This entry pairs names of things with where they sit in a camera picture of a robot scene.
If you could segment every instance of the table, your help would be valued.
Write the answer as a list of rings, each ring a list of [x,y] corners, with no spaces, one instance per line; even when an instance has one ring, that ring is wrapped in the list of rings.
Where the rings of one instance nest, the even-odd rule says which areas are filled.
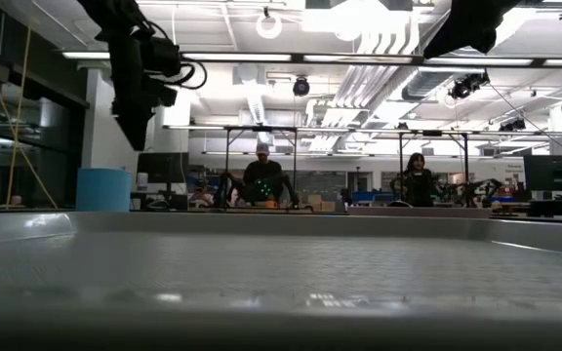
[[[0,340],[45,335],[112,346],[558,346],[562,224],[0,214]]]

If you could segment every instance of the cable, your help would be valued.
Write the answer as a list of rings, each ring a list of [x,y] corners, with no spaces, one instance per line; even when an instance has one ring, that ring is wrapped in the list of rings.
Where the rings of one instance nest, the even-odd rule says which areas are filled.
[[[31,27],[27,27],[27,39],[25,41],[25,54],[23,56],[23,72],[20,76],[20,94],[19,94],[19,106],[17,107],[17,123],[15,124],[15,129],[13,130],[13,135],[15,136],[15,144],[12,150],[12,160],[10,162],[10,177],[8,179],[8,197],[6,200],[6,210],[10,208],[10,203],[12,200],[12,184],[15,177],[15,165],[17,163],[17,148],[19,147],[19,123],[20,123],[20,112],[23,105],[23,93],[25,91],[25,78],[27,74],[27,59],[29,58],[29,43],[31,41]]]
[[[457,131],[459,130],[459,108],[455,105],[455,122],[457,123]],[[461,152],[461,146],[459,145],[459,161],[461,162],[461,173],[465,174],[465,165],[463,164],[463,155]]]
[[[152,26],[152,27],[155,27],[157,30],[159,30],[159,31],[164,35],[164,38],[166,38],[166,40],[172,42],[171,38],[168,36],[168,34],[166,33],[166,30],[164,30],[164,28],[162,28],[161,26],[157,25],[157,23],[155,23],[154,21],[148,20],[146,23],[147,23],[148,25]]]
[[[8,111],[8,107],[6,107],[6,102],[4,101],[3,95],[1,94],[1,89],[0,89],[0,103],[1,103],[1,106],[4,110],[4,113],[6,114],[6,117],[8,118],[8,125],[10,126],[10,130],[12,131],[13,135],[15,136],[15,139],[17,139],[18,134],[15,133],[15,128],[12,125],[12,119],[10,118],[10,113]],[[32,174],[36,178],[36,181],[38,182],[38,185],[40,185],[40,187],[43,190],[43,192],[45,193],[45,195],[49,198],[49,201],[51,202],[53,207],[55,209],[57,209],[58,205],[56,205],[56,202],[54,201],[54,199],[49,194],[49,191],[47,191],[47,188],[45,187],[45,184],[43,183],[43,181],[40,179],[40,176],[36,173],[36,170],[34,170],[34,167],[31,164],[31,162],[29,161],[29,158],[27,157],[27,155],[25,154],[25,151],[23,151],[22,148],[20,148],[19,151],[20,151],[20,154],[25,159],[25,162],[27,163],[27,166],[29,167],[29,170],[32,172]]]
[[[492,89],[502,98],[502,100],[504,100],[504,102],[506,102],[512,109],[513,111],[515,111],[515,113],[517,113],[522,119],[524,119],[526,122],[528,122],[531,126],[535,127],[535,129],[537,129],[540,133],[542,133],[544,136],[546,136],[547,138],[549,138],[550,140],[554,141],[557,145],[561,146],[562,148],[562,143],[559,142],[556,138],[554,138],[553,136],[549,135],[546,131],[544,131],[543,129],[539,128],[535,123],[533,123],[530,119],[528,119],[522,112],[520,112],[519,109],[515,108],[515,106],[513,106],[512,103],[510,103],[510,101],[508,101],[506,99],[506,97],[504,97],[504,95],[498,91],[498,89],[496,89],[496,87],[494,87],[493,84],[489,83],[489,86],[492,87]]]
[[[180,88],[184,88],[184,89],[188,89],[188,90],[197,90],[197,89],[202,88],[207,83],[207,68],[205,68],[205,65],[203,65],[203,63],[201,63],[201,62],[197,62],[197,61],[193,61],[193,60],[184,59],[183,61],[196,63],[201,67],[201,69],[203,69],[203,82],[201,82],[201,84],[199,84],[195,87],[188,87],[188,86],[181,85],[181,83],[185,83],[190,78],[192,78],[192,76],[194,75],[194,65],[192,63],[184,63],[182,66],[190,67],[190,71],[185,75],[185,77],[181,78],[180,80],[178,80],[174,84],[179,85]]]
[[[175,28],[175,14],[177,13],[177,5],[173,7],[171,13],[171,27],[173,29],[173,45],[177,45],[177,29]]]

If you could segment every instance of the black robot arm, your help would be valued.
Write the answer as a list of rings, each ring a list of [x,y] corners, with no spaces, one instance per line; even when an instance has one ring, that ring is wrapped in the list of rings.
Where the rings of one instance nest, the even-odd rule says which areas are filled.
[[[184,86],[194,75],[194,65],[185,62],[180,47],[144,16],[136,0],[77,1],[101,28],[96,39],[107,43],[115,94],[112,114],[132,147],[143,151],[154,108],[175,104],[177,91],[169,85],[201,88],[207,81],[207,71],[200,65],[203,82],[196,87]],[[154,36],[155,28],[163,37]],[[181,74],[184,67],[188,69]]]

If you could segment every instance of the blue container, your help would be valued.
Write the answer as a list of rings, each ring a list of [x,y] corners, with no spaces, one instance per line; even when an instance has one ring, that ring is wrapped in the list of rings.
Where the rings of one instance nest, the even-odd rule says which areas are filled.
[[[80,169],[77,211],[128,212],[133,177],[127,171]]]

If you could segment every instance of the baseball cap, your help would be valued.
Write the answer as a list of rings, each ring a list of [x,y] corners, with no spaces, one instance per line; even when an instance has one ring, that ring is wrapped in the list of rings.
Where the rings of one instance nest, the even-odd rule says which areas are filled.
[[[270,149],[268,148],[268,144],[266,143],[259,143],[258,144],[258,148],[255,151],[256,154],[258,155],[269,155],[270,154]]]

